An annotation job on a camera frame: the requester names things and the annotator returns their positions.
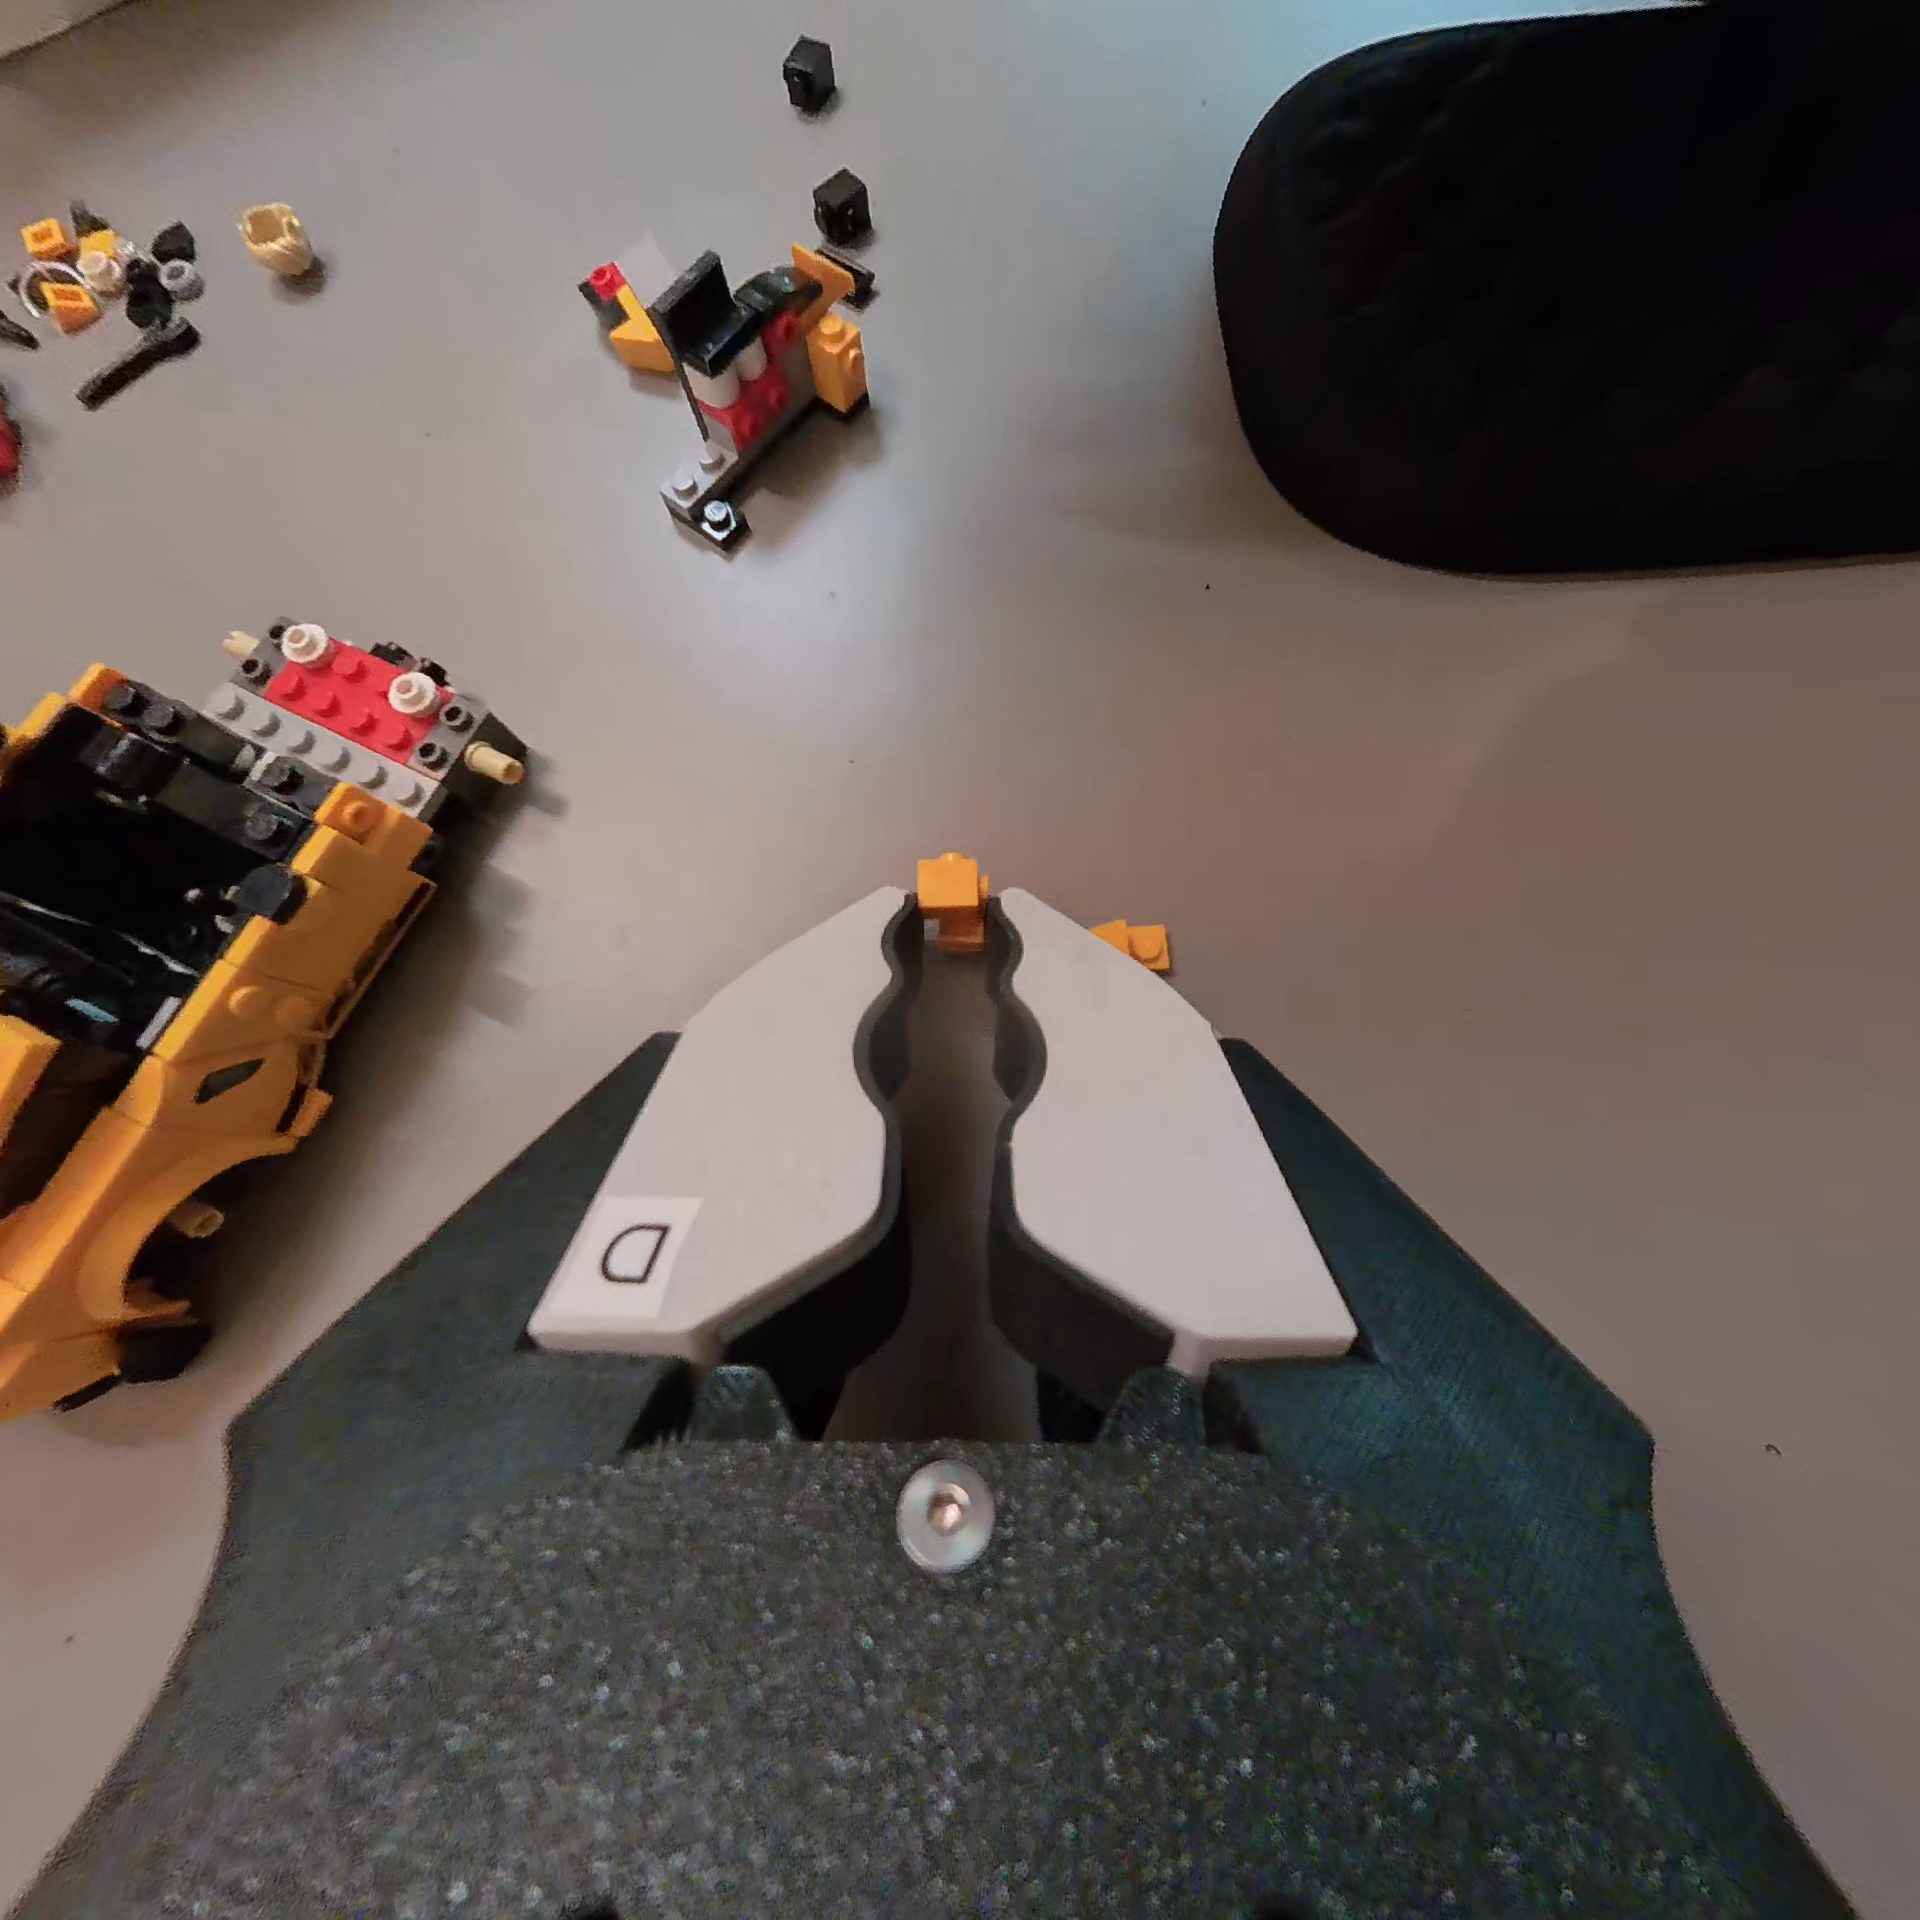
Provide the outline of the red grey lego subassembly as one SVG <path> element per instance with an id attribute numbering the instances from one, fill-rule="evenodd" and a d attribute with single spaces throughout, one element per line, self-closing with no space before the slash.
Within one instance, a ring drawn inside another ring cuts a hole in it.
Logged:
<path id="1" fill-rule="evenodd" d="M 662 483 L 672 520 L 730 553 L 750 536 L 742 489 L 811 416 L 851 422 L 871 402 L 856 314 L 876 275 L 837 248 L 790 250 L 789 263 L 731 281 L 702 251 L 647 319 L 702 431 L 699 455 Z"/>

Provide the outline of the yellow lego car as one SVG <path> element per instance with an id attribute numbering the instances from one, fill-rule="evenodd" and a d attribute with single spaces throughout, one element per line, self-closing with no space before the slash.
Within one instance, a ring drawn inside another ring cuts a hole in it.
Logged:
<path id="1" fill-rule="evenodd" d="M 527 772 L 434 658 L 231 633 L 188 703 L 95 663 L 3 751 L 3 1417 L 181 1376 L 195 1251 Z"/>

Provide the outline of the black lego wrench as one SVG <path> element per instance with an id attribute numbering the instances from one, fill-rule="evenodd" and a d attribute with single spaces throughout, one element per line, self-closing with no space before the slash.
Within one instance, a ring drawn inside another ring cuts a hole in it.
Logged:
<path id="1" fill-rule="evenodd" d="M 146 327 L 132 347 L 114 356 L 103 368 L 93 371 L 76 391 L 76 401 L 80 410 L 95 414 L 100 412 L 111 399 L 123 394 L 125 388 L 135 387 L 141 377 L 152 374 L 160 366 L 167 366 L 176 359 L 182 359 L 200 347 L 200 332 L 199 327 L 182 319 L 172 316 L 170 321 Z"/>

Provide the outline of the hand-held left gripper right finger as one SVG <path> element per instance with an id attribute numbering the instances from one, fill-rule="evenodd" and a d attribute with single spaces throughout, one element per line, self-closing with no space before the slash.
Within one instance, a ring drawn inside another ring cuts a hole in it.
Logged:
<path id="1" fill-rule="evenodd" d="M 1352 1310 L 1212 1022 L 1026 889 L 990 936 L 990 1307 L 1042 1434 L 1091 1439 L 1140 1371 L 1348 1358 Z"/>

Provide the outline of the grey black lego piece pile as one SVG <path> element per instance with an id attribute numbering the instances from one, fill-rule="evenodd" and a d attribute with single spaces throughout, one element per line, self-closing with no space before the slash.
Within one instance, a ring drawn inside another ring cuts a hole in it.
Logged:
<path id="1" fill-rule="evenodd" d="M 4 275 L 4 297 L 15 310 L 4 335 L 19 345 L 36 345 L 36 330 L 72 336 L 110 314 L 146 335 L 205 292 L 199 241 L 184 225 L 167 225 L 141 242 L 71 201 L 66 217 L 24 225 L 19 241 L 22 259 Z"/>

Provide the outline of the yellow black lego subassembly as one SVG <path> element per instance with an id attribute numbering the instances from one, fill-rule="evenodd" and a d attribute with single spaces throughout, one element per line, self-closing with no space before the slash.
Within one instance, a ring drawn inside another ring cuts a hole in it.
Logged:
<path id="1" fill-rule="evenodd" d="M 590 267 L 578 280 L 578 295 L 584 300 L 610 356 L 627 374 L 659 379 L 679 375 L 672 347 L 639 297 L 634 276 L 616 259 Z"/>

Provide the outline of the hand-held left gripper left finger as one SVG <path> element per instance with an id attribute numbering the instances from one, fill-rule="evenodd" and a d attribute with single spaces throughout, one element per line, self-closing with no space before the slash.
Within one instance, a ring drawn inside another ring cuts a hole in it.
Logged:
<path id="1" fill-rule="evenodd" d="M 748 1366 L 823 1435 L 904 1318 L 914 993 L 917 903 L 884 886 L 714 994 L 612 1154 L 532 1344 Z"/>

